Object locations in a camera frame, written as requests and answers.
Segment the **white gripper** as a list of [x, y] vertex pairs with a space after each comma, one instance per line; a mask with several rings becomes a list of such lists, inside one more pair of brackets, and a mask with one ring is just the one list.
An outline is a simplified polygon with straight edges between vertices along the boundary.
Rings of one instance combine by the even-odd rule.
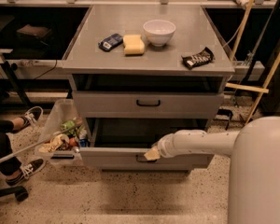
[[148, 161], [158, 160], [161, 156], [164, 158], [172, 158], [171, 147], [173, 144], [174, 135], [172, 133], [166, 134], [157, 142], [157, 147], [152, 147], [144, 154]]

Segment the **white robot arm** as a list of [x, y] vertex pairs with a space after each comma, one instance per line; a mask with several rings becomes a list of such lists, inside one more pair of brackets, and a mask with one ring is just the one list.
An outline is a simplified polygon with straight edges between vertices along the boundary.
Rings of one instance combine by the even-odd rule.
[[280, 224], [280, 117], [255, 119], [235, 132], [169, 133], [144, 157], [154, 161], [188, 154], [231, 159], [228, 224]]

